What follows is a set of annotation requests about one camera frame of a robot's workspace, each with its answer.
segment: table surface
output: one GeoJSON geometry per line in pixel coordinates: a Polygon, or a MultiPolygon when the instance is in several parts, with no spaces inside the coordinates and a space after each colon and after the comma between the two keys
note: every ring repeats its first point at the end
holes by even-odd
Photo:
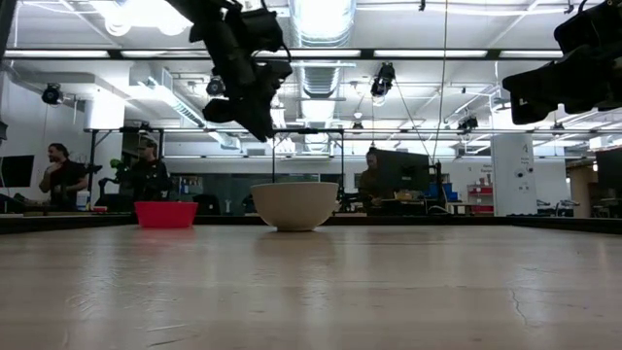
{"type": "Polygon", "coordinates": [[[0,236],[2,349],[619,349],[622,240],[520,227],[0,236]]]}

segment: white bowl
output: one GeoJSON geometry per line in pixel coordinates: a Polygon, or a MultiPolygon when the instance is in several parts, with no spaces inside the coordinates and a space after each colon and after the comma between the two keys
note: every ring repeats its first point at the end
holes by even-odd
{"type": "Polygon", "coordinates": [[[283,183],[253,186],[251,193],[268,225],[281,231],[308,231],[335,210],[338,188],[334,183],[283,183]]]}

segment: red plastic tub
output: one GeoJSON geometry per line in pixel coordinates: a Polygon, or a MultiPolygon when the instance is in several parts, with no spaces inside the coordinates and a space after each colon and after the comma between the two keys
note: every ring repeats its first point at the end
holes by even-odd
{"type": "Polygon", "coordinates": [[[136,216],[142,228],[189,228],[198,203],[136,202],[136,216]]]}

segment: person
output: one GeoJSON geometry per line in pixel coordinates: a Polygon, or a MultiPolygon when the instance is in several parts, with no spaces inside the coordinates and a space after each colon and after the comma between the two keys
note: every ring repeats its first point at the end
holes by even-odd
{"type": "Polygon", "coordinates": [[[365,199],[370,200],[374,206],[380,206],[382,199],[393,199],[395,197],[391,190],[382,189],[378,184],[378,158],[375,149],[369,149],[365,156],[367,160],[367,170],[361,174],[359,181],[359,194],[365,199]]]}
{"type": "Polygon", "coordinates": [[[75,210],[78,192],[88,186],[84,165],[71,161],[67,148],[59,143],[48,146],[48,158],[52,165],[46,169],[39,189],[50,193],[50,205],[75,210]]]}
{"type": "Polygon", "coordinates": [[[157,158],[157,143],[145,139],[139,151],[140,160],[130,170],[134,201],[163,200],[172,185],[166,165],[157,158]]]}

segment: computer monitor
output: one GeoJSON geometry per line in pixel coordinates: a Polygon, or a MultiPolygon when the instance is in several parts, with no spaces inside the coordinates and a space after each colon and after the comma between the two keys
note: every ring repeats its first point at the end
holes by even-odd
{"type": "Polygon", "coordinates": [[[30,187],[34,156],[0,157],[2,180],[0,188],[30,187]]]}
{"type": "Polygon", "coordinates": [[[599,187],[622,190],[622,149],[596,152],[599,187]]]}
{"type": "Polygon", "coordinates": [[[426,155],[376,150],[378,184],[392,191],[430,188],[430,158],[426,155]]]}

